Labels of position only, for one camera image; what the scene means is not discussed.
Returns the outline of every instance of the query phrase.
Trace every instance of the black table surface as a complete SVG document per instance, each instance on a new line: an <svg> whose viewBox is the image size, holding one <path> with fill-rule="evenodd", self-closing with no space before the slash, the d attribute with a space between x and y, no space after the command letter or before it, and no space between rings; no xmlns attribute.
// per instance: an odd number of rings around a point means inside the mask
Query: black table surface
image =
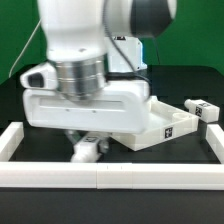
<svg viewBox="0 0 224 224"><path fill-rule="evenodd" d="M20 71L0 86L0 132L24 122L25 138L11 161L68 162L73 147L63 130L34 128L26 121ZM210 67L153 66L148 77L159 100L184 108L203 99L221 108L224 128L224 76ZM99 162L217 164L205 140L207 125L166 143L133 152L110 140ZM177 190L0 189L0 223L224 223L224 192Z"/></svg>

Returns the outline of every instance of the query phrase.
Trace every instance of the small white block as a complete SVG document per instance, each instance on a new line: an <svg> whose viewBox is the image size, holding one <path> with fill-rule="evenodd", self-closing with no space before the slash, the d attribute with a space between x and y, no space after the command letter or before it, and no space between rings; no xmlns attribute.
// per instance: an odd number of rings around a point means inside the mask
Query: small white block
<svg viewBox="0 0 224 224"><path fill-rule="evenodd" d="M132 189L132 164L98 163L98 189Z"/></svg>
<svg viewBox="0 0 224 224"><path fill-rule="evenodd" d="M203 100L186 100L185 107L206 123L219 120L220 108Z"/></svg>
<svg viewBox="0 0 224 224"><path fill-rule="evenodd" d="M0 136L0 161L8 161L23 138L23 123L12 122Z"/></svg>
<svg viewBox="0 0 224 224"><path fill-rule="evenodd" d="M206 140L218 157L219 161L224 164L224 132L219 125L208 125Z"/></svg>
<svg viewBox="0 0 224 224"><path fill-rule="evenodd" d="M158 98L157 98L157 96L150 96L150 100L151 101L158 101Z"/></svg>

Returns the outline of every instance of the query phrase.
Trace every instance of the black joint cover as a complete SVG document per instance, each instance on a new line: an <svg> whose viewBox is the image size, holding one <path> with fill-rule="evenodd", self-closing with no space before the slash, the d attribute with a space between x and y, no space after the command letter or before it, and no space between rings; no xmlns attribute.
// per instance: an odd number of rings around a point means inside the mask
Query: black joint cover
<svg viewBox="0 0 224 224"><path fill-rule="evenodd" d="M126 40L126 38L125 38L125 37L115 37L115 40L125 41L125 40Z"/></svg>
<svg viewBox="0 0 224 224"><path fill-rule="evenodd" d="M130 22L133 36L158 36L172 22L167 0L133 0Z"/></svg>

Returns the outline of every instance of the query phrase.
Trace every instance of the green backdrop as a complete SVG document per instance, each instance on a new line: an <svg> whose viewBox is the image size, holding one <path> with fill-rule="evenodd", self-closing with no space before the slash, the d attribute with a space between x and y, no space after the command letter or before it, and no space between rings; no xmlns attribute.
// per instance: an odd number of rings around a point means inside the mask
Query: green backdrop
<svg viewBox="0 0 224 224"><path fill-rule="evenodd" d="M0 1L0 83L38 22L36 0ZM158 64L152 40L142 40L144 60ZM206 65L224 74L224 0L178 0L174 23L157 38L162 65ZM46 42L38 31L14 73L44 61Z"/></svg>

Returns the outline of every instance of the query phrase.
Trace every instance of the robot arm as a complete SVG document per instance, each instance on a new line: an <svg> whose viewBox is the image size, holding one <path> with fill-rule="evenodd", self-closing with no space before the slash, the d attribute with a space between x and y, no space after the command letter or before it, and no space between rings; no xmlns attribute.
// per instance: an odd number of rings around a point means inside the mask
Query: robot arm
<svg viewBox="0 0 224 224"><path fill-rule="evenodd" d="M160 34L176 0L38 0L48 62L21 77L31 125L99 132L141 133L148 126L148 85L108 82L107 34ZM39 84L34 85L36 78Z"/></svg>

